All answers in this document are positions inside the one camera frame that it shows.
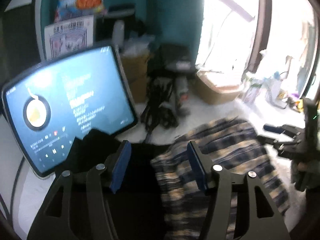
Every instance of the clutter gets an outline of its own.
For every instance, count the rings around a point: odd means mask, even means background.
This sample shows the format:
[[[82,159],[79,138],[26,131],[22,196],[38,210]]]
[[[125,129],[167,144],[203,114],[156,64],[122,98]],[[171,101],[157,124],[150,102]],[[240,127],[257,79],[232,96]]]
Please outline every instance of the clutter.
[[[93,45],[94,17],[86,16],[44,28],[47,60]]]
[[[149,53],[149,45],[155,40],[153,35],[143,35],[139,38],[130,38],[124,43],[122,56],[136,57],[142,54]]]
[[[297,111],[298,113],[303,112],[303,100],[302,99],[296,98],[294,96],[290,96],[290,97],[288,97],[287,104],[292,110]]]
[[[312,172],[298,171],[299,163],[310,163],[317,161],[319,165],[319,141],[318,141],[318,105],[314,101],[304,98],[302,100],[305,115],[305,129],[284,124],[282,126],[273,126],[265,124],[263,129],[276,134],[284,134],[290,137],[291,141],[278,141],[274,138],[259,135],[257,140],[262,144],[270,144],[278,152],[281,158],[293,160],[292,162],[292,183],[296,190],[301,192],[307,188],[319,186],[318,175]]]
[[[188,47],[170,43],[160,45],[148,66],[148,75],[152,76],[193,76],[195,72]]]
[[[287,103],[284,98],[279,98],[279,94],[283,93],[281,90],[282,80],[279,79],[277,73],[274,74],[273,78],[265,79],[264,86],[267,88],[267,93],[265,95],[266,101],[270,102],[271,105],[276,106],[280,109],[285,109]]]
[[[147,136],[144,142],[149,143],[151,133],[161,125],[165,129],[179,125],[174,105],[171,103],[173,80],[168,78],[152,79],[147,88],[148,103],[141,114],[141,122],[145,125]]]
[[[114,26],[117,21],[124,23],[124,41],[144,35],[147,30],[146,26],[141,20],[136,18],[135,13],[135,4],[110,6],[107,14],[96,18],[95,41],[112,39]]]
[[[193,232],[194,239],[198,239],[210,206],[210,196],[200,192],[196,174],[191,173],[191,162],[186,150],[192,140],[196,141],[202,153],[209,156],[215,164],[228,167],[238,174],[255,171],[259,178],[270,178],[263,183],[270,190],[279,212],[284,215],[289,208],[287,190],[275,172],[266,149],[260,146],[256,137],[254,128],[247,121],[239,118],[220,119],[203,124],[177,138],[168,151],[151,161],[161,187],[162,203],[167,215],[169,230],[166,239],[174,239],[173,236],[176,235],[179,235],[179,239],[190,239],[190,232]],[[228,214],[239,211],[239,199],[237,195],[232,196]],[[221,239],[233,239],[235,224],[236,216],[230,216],[227,236]]]
[[[263,82],[256,79],[253,73],[247,72],[245,75],[245,89],[242,100],[245,103],[253,104],[260,94]]]
[[[103,0],[59,0],[54,22],[106,12]]]
[[[233,79],[227,74],[198,71],[195,89],[204,102],[218,105],[233,101],[244,89],[244,85],[240,80]]]
[[[287,91],[284,91],[283,89],[280,89],[280,92],[277,96],[277,100],[283,100],[287,96]]]
[[[190,114],[190,110],[184,107],[184,103],[189,98],[188,80],[185,76],[179,76],[174,79],[174,92],[176,99],[176,113],[178,116],[186,116]]]

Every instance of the striped fabric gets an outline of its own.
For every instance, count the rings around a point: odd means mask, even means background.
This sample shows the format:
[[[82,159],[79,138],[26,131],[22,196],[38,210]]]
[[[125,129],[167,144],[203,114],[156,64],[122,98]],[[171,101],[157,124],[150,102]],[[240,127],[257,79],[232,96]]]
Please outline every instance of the striped fabric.
[[[256,136],[252,125],[245,120],[212,121],[179,137],[164,154],[151,161],[162,190],[165,220],[170,228],[166,239],[197,239],[206,216],[210,197],[199,191],[185,152],[191,140],[214,163],[233,173],[255,171],[284,215],[289,208],[288,193],[265,148],[255,140]],[[227,239],[233,238],[236,206],[235,194],[231,201]]]

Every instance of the tablet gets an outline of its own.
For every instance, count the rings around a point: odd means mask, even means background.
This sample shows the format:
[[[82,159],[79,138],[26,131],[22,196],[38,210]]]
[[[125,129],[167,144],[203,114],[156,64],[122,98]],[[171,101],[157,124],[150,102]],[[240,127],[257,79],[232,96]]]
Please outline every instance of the tablet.
[[[103,44],[47,61],[2,90],[4,113],[30,166],[45,178],[92,128],[110,135],[137,124],[118,52]]]

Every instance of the teal curtain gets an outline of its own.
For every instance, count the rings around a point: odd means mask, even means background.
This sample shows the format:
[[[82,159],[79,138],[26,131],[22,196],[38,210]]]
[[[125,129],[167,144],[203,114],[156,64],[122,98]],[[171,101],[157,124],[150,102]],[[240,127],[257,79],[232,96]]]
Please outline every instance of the teal curtain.
[[[41,32],[52,24],[58,0],[42,0]],[[136,16],[146,23],[148,33],[155,34],[158,43],[172,42],[188,46],[196,60],[203,21],[204,0],[104,0],[111,5],[134,3]]]

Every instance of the black cable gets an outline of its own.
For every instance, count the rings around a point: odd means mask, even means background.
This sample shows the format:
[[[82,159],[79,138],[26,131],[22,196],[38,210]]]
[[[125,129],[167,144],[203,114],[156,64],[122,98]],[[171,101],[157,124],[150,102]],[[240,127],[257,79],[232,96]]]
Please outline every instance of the black cable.
[[[288,72],[288,71],[283,71],[281,74],[279,74],[279,76],[281,76],[282,74],[284,74],[284,73],[286,73],[286,72]]]
[[[7,218],[7,220],[9,220],[9,217],[10,217],[9,210],[8,210],[7,205],[5,204],[1,194],[0,194],[0,203],[4,209],[5,217]]]
[[[25,162],[25,158],[23,157],[21,162],[20,162],[20,165],[19,165],[19,168],[17,170],[17,173],[16,173],[16,177],[14,178],[14,182],[13,182],[13,187],[12,187],[12,192],[11,192],[11,199],[10,199],[10,215],[9,217],[7,218],[9,224],[13,227],[13,201],[14,201],[14,196],[16,194],[16,188],[17,188],[17,183],[18,183],[18,179],[19,179],[19,176],[20,176],[20,173],[21,173],[21,169],[22,169],[22,166]]]
[[[166,85],[156,83],[153,79],[147,87],[147,97],[149,99],[146,108],[141,114],[141,122],[145,124],[147,136],[144,143],[150,141],[152,131],[160,124],[165,129],[177,127],[178,121],[173,114],[172,105],[169,103],[173,93],[173,83],[171,80]]]

